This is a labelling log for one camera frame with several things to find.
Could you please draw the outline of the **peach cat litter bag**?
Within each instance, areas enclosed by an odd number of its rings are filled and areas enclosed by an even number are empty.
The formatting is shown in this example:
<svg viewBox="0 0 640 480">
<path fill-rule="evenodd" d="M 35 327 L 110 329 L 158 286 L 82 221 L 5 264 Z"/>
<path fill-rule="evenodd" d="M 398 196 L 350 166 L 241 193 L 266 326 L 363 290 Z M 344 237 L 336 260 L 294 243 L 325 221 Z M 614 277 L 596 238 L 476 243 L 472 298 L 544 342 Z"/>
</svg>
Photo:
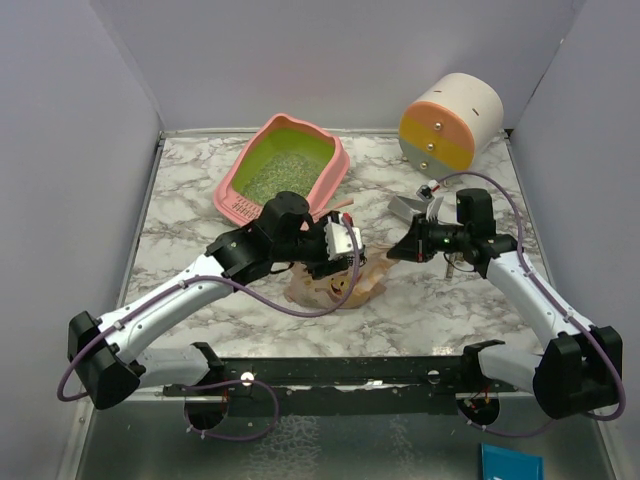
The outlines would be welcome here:
<svg viewBox="0 0 640 480">
<path fill-rule="evenodd" d="M 398 260 L 389 259 L 390 244 L 372 243 L 366 246 L 366 261 L 360 266 L 355 287 L 341 309 L 356 309 L 384 293 L 385 278 Z M 333 276 L 313 280 L 301 264 L 292 267 L 292 277 L 284 289 L 290 303 L 313 309 L 328 309 L 338 303 L 350 288 L 352 268 Z"/>
</svg>

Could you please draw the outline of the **grey metal scoop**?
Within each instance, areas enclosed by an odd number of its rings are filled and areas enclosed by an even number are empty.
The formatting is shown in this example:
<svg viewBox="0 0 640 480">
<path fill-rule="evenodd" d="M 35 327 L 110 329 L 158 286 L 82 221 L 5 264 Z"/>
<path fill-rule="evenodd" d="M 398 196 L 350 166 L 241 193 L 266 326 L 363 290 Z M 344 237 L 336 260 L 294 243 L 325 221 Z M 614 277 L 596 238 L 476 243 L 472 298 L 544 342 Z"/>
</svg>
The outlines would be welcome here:
<svg viewBox="0 0 640 480">
<path fill-rule="evenodd" d="M 427 216 L 430 204 L 430 200 L 396 195 L 390 200 L 387 208 L 395 217 L 409 226 L 415 216 L 423 218 Z"/>
</svg>

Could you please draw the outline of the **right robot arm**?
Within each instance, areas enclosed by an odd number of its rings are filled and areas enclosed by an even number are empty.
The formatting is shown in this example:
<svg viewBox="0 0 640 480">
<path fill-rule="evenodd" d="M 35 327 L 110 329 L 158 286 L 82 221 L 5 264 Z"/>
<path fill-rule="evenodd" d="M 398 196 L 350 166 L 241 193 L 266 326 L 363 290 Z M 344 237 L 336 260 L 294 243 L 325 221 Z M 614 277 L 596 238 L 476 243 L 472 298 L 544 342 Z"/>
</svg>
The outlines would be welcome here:
<svg viewBox="0 0 640 480">
<path fill-rule="evenodd" d="M 539 276 L 518 241 L 496 230 L 491 195 L 467 188 L 456 194 L 457 221 L 437 212 L 436 183 L 422 186 L 425 211 L 414 214 L 391 259 L 424 263 L 437 254 L 459 254 L 474 272 L 500 290 L 532 328 L 543 352 L 534 355 L 486 341 L 465 348 L 461 383 L 481 391 L 494 380 L 531 393 L 552 419 L 622 406 L 622 339 L 612 327 L 597 327 L 577 313 Z"/>
</svg>

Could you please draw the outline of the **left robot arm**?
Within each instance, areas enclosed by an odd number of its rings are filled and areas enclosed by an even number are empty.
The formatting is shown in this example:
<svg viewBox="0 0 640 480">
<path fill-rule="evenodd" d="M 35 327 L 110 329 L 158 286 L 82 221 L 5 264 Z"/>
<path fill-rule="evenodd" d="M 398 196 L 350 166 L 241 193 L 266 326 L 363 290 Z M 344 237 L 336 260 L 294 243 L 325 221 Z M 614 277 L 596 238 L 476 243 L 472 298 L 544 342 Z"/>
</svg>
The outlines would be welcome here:
<svg viewBox="0 0 640 480">
<path fill-rule="evenodd" d="M 76 314 L 68 325 L 64 377 L 76 374 L 98 410 L 112 408 L 140 388 L 180 385 L 206 395 L 220 385 L 221 371 L 205 344 L 154 349 L 152 343 L 207 305 L 242 291 L 277 309 L 249 289 L 273 274 L 276 263 L 301 264 L 315 279 L 351 270 L 363 259 L 360 231 L 346 213 L 313 219 L 308 202 L 278 193 L 246 225 L 221 234 L 189 266 L 138 300 L 92 316 Z"/>
</svg>

